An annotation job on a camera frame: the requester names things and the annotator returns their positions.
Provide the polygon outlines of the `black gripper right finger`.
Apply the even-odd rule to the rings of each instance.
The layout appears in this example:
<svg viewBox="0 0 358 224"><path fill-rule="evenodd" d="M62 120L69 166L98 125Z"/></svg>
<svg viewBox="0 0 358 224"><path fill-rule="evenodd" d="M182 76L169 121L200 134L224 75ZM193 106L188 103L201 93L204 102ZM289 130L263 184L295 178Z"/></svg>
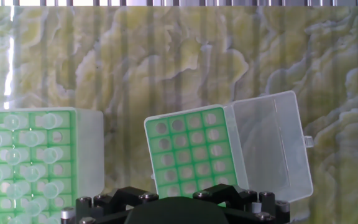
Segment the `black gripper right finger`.
<svg viewBox="0 0 358 224"><path fill-rule="evenodd" d="M192 197L215 205L225 203L223 214L229 223L290 223L290 203L277 200L273 192L218 184L199 190Z"/></svg>

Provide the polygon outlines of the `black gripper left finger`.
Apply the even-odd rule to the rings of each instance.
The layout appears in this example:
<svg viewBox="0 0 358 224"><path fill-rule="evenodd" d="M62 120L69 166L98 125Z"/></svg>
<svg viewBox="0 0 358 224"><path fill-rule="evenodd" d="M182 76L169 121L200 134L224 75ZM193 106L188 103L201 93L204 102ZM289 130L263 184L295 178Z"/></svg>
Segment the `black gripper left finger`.
<svg viewBox="0 0 358 224"><path fill-rule="evenodd" d="M60 212L61 224L110 224L125 223L130 210L127 206L136 207L159 199L159 195L135 187L114 189L108 194L94 197L82 196L75 200L71 207Z"/></svg>

